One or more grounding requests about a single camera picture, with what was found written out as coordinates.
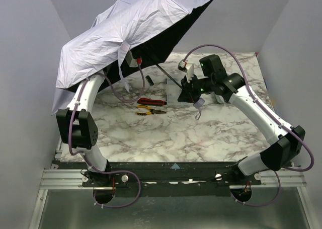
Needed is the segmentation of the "clear plastic screw box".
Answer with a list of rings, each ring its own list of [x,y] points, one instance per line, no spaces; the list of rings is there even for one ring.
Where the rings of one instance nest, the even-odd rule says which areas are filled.
[[[181,106],[178,102],[181,90],[171,79],[166,78],[166,102],[169,106]]]

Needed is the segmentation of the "mint green umbrella case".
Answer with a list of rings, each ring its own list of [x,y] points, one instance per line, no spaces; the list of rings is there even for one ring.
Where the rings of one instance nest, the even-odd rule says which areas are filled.
[[[215,99],[216,99],[216,101],[217,101],[218,103],[220,103],[220,104],[225,104],[225,103],[227,103],[227,101],[224,99],[224,97],[223,97],[223,96],[220,96],[220,95],[215,94]]]

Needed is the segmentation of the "yellow handled pliers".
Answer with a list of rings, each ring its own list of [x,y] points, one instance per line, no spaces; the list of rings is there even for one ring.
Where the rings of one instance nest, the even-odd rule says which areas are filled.
[[[137,105],[136,107],[147,110],[147,112],[136,112],[135,114],[139,115],[139,116],[147,116],[147,115],[154,115],[154,114],[166,114],[167,113],[166,111],[151,108],[151,107],[146,106],[146,105]]]

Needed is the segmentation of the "purple umbrella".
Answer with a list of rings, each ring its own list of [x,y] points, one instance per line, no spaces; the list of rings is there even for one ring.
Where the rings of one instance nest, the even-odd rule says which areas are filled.
[[[52,113],[64,108],[81,81],[111,65],[111,82],[134,72],[127,54],[142,68],[166,61],[174,47],[214,0],[117,0],[92,26],[63,45]]]

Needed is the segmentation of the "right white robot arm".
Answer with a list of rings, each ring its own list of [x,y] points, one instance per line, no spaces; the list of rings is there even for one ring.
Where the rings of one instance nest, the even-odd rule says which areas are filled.
[[[193,64],[180,61],[178,69],[186,75],[181,79],[182,91],[178,102],[193,103],[196,109],[200,109],[204,104],[201,95],[214,93],[242,111],[270,145],[237,162],[234,168],[237,175],[245,177],[267,169],[278,171],[300,153],[300,140],[305,136],[301,126],[294,127],[277,116],[246,86],[240,74],[227,74],[218,55],[206,56],[199,62],[204,74],[202,79],[194,74]]]

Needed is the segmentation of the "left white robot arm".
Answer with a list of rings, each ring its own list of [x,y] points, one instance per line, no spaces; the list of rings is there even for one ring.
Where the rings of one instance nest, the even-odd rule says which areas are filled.
[[[70,155],[80,155],[86,162],[92,180],[110,180],[111,167],[97,145],[98,127],[91,115],[93,104],[104,78],[101,73],[83,80],[65,109],[59,109],[56,120],[63,143]]]

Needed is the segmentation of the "red black utility knife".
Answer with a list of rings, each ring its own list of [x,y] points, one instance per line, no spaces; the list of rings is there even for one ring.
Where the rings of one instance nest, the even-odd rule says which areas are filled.
[[[138,104],[147,105],[147,106],[165,106],[167,105],[166,101],[163,100],[154,100],[148,98],[140,98],[137,101]]]

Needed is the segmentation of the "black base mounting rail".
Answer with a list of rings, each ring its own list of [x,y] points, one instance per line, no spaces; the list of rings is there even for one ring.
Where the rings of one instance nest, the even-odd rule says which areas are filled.
[[[89,172],[83,162],[54,161],[59,171],[75,172],[81,188],[117,197],[230,195],[231,187],[260,185],[259,175],[238,175],[233,162],[111,162],[112,175]]]

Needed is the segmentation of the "aluminium extrusion frame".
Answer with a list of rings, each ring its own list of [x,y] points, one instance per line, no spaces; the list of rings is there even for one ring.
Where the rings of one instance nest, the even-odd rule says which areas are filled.
[[[82,175],[80,169],[66,170],[44,170],[40,189],[41,190],[74,190],[74,189],[95,189],[95,190],[111,190],[112,184],[100,186],[94,182],[90,182]],[[280,185],[281,187],[305,187],[307,182],[302,172],[295,172],[286,169],[281,169],[277,172],[264,171],[258,172],[250,179],[247,179],[252,188],[267,187],[273,188]],[[246,182],[241,184],[231,185],[230,188],[242,188]]]

